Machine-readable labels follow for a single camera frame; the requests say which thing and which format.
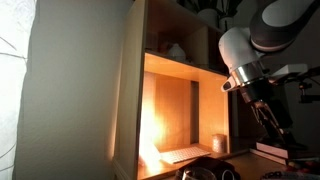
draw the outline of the electronic device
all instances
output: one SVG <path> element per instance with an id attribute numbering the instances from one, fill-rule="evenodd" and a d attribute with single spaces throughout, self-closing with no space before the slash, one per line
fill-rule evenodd
<path id="1" fill-rule="evenodd" d="M 277 55 L 292 44 L 320 5 L 319 0 L 270 0 L 254 14 L 250 27 L 229 29 L 219 40 L 219 50 L 228 66 L 227 81 L 222 91 L 239 90 L 268 137 L 260 143 L 286 150 L 305 150 L 295 141 L 289 113 L 273 92 L 273 86 L 300 82 L 301 102 L 320 100 L 319 95 L 306 95 L 310 85 L 304 79 L 320 75 L 320 68 L 289 64 L 270 74 L 261 59 Z"/>

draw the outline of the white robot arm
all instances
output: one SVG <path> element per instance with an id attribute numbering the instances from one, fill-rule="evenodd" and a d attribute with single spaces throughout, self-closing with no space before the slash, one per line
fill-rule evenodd
<path id="1" fill-rule="evenodd" d="M 289 115 L 273 95 L 272 85 L 288 74 L 307 73 L 304 64 L 288 65 L 269 74 L 261 57 L 288 47 L 320 5 L 320 0 L 270 0 L 254 14 L 249 28 L 234 27 L 219 41 L 219 50 L 229 69 L 222 91 L 238 89 L 250 104 L 272 141 L 296 145 L 287 131 Z"/>

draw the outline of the white curtain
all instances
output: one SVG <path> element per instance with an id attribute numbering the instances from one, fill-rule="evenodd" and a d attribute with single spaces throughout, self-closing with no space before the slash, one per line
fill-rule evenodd
<path id="1" fill-rule="evenodd" d="M 0 0 L 0 180 L 11 180 L 36 0 Z"/>

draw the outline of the wooden cabinet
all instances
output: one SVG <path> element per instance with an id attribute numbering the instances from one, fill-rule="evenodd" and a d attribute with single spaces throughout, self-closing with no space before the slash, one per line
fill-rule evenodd
<path id="1" fill-rule="evenodd" d="M 224 134 L 226 153 L 212 156 L 230 152 L 228 94 L 220 90 L 227 79 L 217 47 L 221 35 L 172 0 L 134 2 L 123 42 L 113 157 L 117 179 L 157 179 L 187 163 L 157 161 L 158 169 L 148 167 L 139 160 L 144 147 L 161 152 L 195 145 L 212 151 L 212 135 Z M 166 56 L 172 43 L 186 52 L 186 62 Z"/>

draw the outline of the black object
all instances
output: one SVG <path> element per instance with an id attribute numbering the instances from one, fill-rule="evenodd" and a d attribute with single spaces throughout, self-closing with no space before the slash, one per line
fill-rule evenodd
<path id="1" fill-rule="evenodd" d="M 233 173 L 235 180 L 240 180 L 240 174 L 235 171 L 232 164 L 211 157 L 199 157 L 191 163 L 182 166 L 176 171 L 176 180 L 182 180 L 183 172 L 187 167 L 202 167 L 208 169 L 216 176 L 217 180 L 222 180 L 223 172 L 225 170 L 230 170 Z M 233 178 L 230 173 L 225 173 L 223 180 L 233 180 Z"/>

